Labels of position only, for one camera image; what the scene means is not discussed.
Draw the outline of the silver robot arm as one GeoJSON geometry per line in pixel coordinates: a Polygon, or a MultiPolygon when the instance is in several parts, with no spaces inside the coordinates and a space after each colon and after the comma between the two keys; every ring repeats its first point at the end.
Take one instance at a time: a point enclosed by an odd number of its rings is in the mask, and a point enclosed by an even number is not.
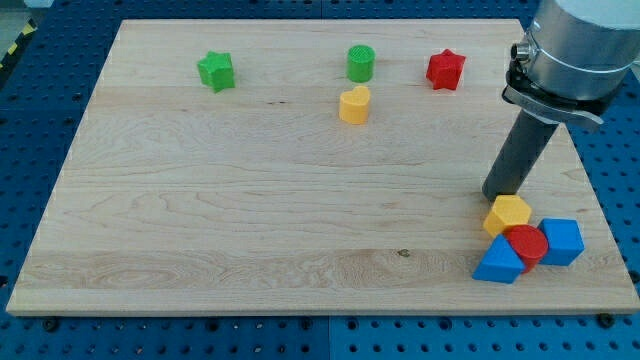
{"type": "Polygon", "coordinates": [[[544,124],[597,130],[639,54],[639,0],[542,0],[512,45],[505,101],[544,124]]]}

